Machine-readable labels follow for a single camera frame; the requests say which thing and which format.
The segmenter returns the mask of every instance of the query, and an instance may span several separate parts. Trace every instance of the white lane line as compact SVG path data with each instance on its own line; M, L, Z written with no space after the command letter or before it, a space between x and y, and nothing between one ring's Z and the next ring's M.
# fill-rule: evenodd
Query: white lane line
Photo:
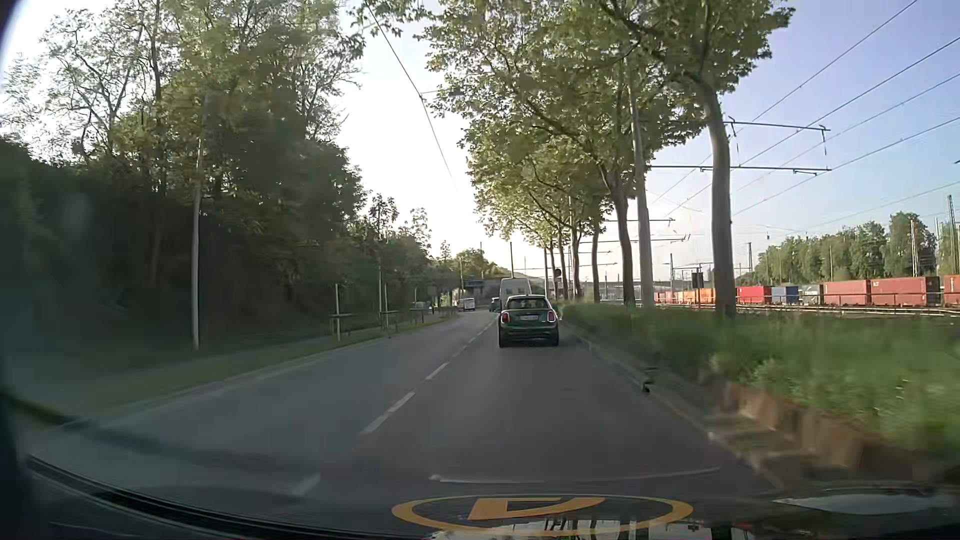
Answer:
M720 471L720 467L708 467L706 469L694 469L692 471L676 471L671 473L654 473L650 475L640 475L635 477L617 477L611 479L569 479L570 481L629 481L629 480L647 480L647 479L672 479L676 477L693 477L706 475ZM430 475L429 480L444 483L546 483L545 479L452 479L438 474Z
M450 362L444 362L444 363L440 364L440 367L437 368L437 369L435 369L435 370L433 370L433 373L431 373L430 375L426 376L426 379L424 379L424 380L431 380L431 379L433 379L434 377L437 376L438 373L440 373L440 372L441 372L447 365L449 365L449 364L450 364Z
M483 327L483 330L479 331L476 335L474 335L472 338L470 338L470 339L467 340L467 344L469 345L470 343L473 343L473 340L476 339L476 338L478 338L478 337L480 337L481 335L483 335L483 332L487 331L487 329L488 329L492 324L493 324L493 321L490 321L489 323L487 323L487 326Z
M387 412L384 412L380 416L376 417L376 420L370 422L369 426L363 428L363 431L360 431L361 435L369 435L373 433L381 424L387 421L390 418L391 414L394 414L398 409L400 409L403 404L410 401L410 398L414 397L415 392L407 392L406 396L400 398L400 401L396 402L393 406L387 409Z
M320 485L320 473L310 475L309 477L297 482L290 488L290 494L297 497L303 497L308 491Z

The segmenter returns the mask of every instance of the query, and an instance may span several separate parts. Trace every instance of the railway track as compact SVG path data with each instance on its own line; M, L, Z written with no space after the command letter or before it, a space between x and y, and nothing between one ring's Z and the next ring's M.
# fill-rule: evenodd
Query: railway track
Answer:
M618 303L608 300L602 303ZM665 309L713 309L713 304L657 304ZM771 311L806 311L835 317L944 317L960 318L960 309L950 307L899 307L899 306L805 306L784 304L737 304L736 310L744 313Z

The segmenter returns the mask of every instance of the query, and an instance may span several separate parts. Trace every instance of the grass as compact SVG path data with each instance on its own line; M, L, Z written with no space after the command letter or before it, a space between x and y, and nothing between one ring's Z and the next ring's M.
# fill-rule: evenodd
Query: grass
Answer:
M679 375L763 387L904 447L960 452L960 328L932 318L842 319L576 305L564 319Z
M235 352L222 356L199 357L173 364L121 372L115 377L90 379L71 384L60 384L55 393L42 400L43 405L69 413L71 416L89 416L113 407L141 400L163 397L205 383L224 380L250 371L304 358L318 353L346 347L355 343L425 328L449 317L436 316L425 323L401 322L389 331L380 328L352 331L342 341L335 339L294 341L271 347Z

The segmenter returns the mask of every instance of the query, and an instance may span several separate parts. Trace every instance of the asphalt road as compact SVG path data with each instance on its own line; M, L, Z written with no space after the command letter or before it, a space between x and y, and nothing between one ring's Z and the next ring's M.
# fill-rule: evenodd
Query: asphalt road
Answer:
M334 528L422 531L391 506L445 495L770 487L571 336L498 349L486 311L101 424L52 432L33 454L118 487Z

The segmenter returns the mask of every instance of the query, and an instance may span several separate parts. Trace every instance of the dark car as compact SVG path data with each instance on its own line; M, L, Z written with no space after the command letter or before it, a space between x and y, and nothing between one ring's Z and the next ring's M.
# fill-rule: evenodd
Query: dark car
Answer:
M500 310L497 345L506 347L514 341L545 340L547 345L560 345L557 311L543 295L511 296Z

